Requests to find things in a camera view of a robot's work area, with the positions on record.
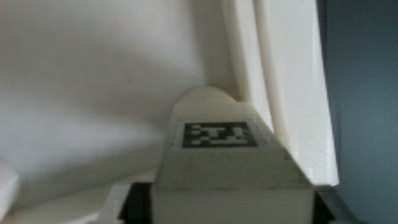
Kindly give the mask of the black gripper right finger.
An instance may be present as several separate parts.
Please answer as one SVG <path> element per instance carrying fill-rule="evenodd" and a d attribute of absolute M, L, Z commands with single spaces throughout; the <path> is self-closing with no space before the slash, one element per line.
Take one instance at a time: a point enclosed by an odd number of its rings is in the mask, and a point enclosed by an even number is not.
<path fill-rule="evenodd" d="M 332 187 L 314 190 L 311 224 L 362 224 Z"/>

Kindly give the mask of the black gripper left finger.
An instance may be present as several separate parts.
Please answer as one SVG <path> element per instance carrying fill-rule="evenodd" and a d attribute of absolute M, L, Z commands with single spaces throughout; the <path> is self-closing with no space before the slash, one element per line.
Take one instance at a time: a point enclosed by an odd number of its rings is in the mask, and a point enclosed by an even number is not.
<path fill-rule="evenodd" d="M 152 224 L 149 182 L 112 187 L 94 224 Z"/>

